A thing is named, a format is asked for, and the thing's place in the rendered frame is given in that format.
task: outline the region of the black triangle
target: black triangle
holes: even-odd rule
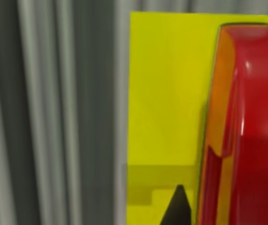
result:
[[[183,185],[177,185],[160,225],[191,225],[191,208]]]

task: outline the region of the yellow panel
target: yellow panel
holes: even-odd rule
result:
[[[216,35],[234,22],[268,16],[131,13],[128,225],[159,225],[175,181],[195,217]]]

